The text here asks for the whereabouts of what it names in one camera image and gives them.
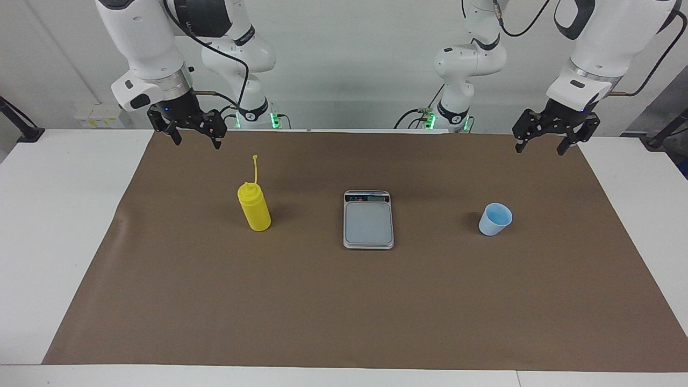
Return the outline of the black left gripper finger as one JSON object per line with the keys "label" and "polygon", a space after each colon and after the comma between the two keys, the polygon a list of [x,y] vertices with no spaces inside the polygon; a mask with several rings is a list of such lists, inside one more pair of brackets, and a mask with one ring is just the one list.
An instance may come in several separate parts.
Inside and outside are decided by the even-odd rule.
{"label": "black left gripper finger", "polygon": [[517,141],[514,147],[516,152],[521,154],[530,140],[548,134],[552,122],[552,113],[546,111],[536,113],[531,109],[524,110],[512,129],[513,136]]}
{"label": "black left gripper finger", "polygon": [[566,127],[564,137],[557,146],[558,155],[563,156],[570,147],[580,142],[588,142],[599,127],[599,124],[600,119],[598,116],[588,116],[578,127],[577,131]]}

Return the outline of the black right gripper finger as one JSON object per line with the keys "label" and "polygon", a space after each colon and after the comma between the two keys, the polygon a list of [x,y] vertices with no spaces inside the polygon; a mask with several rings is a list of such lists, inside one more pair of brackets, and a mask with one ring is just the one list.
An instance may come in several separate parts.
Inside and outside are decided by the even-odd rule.
{"label": "black right gripper finger", "polygon": [[203,113],[200,132],[211,140],[215,149],[221,148],[221,140],[226,135],[226,123],[218,110]]}
{"label": "black right gripper finger", "polygon": [[148,108],[148,120],[155,132],[164,133],[170,137],[177,146],[181,144],[182,137],[177,129],[177,123],[174,120],[167,122],[163,114],[155,105],[151,105]]}

